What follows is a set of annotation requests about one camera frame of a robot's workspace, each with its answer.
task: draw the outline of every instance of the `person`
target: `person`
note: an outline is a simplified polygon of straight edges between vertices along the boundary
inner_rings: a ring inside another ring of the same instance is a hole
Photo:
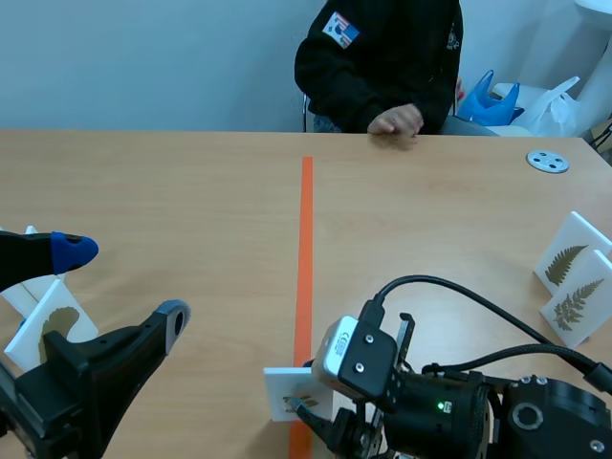
[[[448,116],[462,40],[458,0],[329,0],[295,56],[315,130],[494,136]]]

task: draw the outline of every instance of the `chair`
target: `chair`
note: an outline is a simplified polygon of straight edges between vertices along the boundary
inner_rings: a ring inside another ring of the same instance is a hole
[[[304,101],[302,103],[302,132],[307,132],[306,129],[306,114],[308,113],[308,96],[305,93],[302,93],[304,97]]]

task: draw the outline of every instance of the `orange tape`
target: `orange tape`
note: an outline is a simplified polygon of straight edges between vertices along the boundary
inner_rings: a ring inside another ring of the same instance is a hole
[[[294,366],[309,361],[313,347],[313,194],[313,158],[307,156],[302,158]],[[293,423],[289,435],[289,459],[310,459],[312,449],[310,429],[303,423]]]

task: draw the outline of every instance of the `table surface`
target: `table surface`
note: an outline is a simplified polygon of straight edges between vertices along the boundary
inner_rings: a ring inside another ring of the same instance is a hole
[[[565,155],[570,169],[531,168],[525,156],[538,148]],[[473,288],[557,340],[532,268],[571,210],[612,234],[612,168],[578,139],[0,131],[0,155],[2,227],[98,241],[98,258],[67,284],[102,333],[140,323],[168,298],[193,309],[108,459],[287,457],[288,427],[269,422],[262,367],[293,363],[304,156],[314,157],[314,351],[329,324],[408,273]],[[0,306],[4,347],[20,317]],[[400,311],[415,316],[418,368],[531,342],[433,286],[401,288],[386,310],[393,336]],[[604,325],[580,351],[612,363],[611,332]],[[584,387],[555,357],[485,371]],[[6,437],[0,455],[22,457],[21,447]]]

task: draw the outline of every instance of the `white card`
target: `white card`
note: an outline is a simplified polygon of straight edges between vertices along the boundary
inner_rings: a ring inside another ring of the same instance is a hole
[[[589,251],[542,309],[542,315],[565,345],[578,346],[612,317],[612,263]]]
[[[23,284],[13,285],[0,295],[23,317],[29,317],[38,304]]]
[[[35,227],[29,226],[26,228],[26,234],[37,234],[38,231]],[[51,288],[54,281],[60,278],[64,280],[66,274],[61,275],[43,275],[41,277],[35,277],[34,279],[28,279],[23,281],[23,285],[28,292],[32,294],[36,301],[40,301],[42,297],[47,293],[47,291]]]
[[[46,360],[42,336],[53,330],[70,342],[89,341],[98,336],[94,322],[59,279],[19,329],[5,353],[19,368],[30,371]]]
[[[591,251],[608,255],[612,241],[576,212],[568,215],[535,267],[535,274],[554,295],[559,286],[579,269]]]
[[[318,382],[311,368],[264,368],[264,377],[274,422],[299,420],[287,402],[292,397],[318,417],[332,419],[334,391]]]

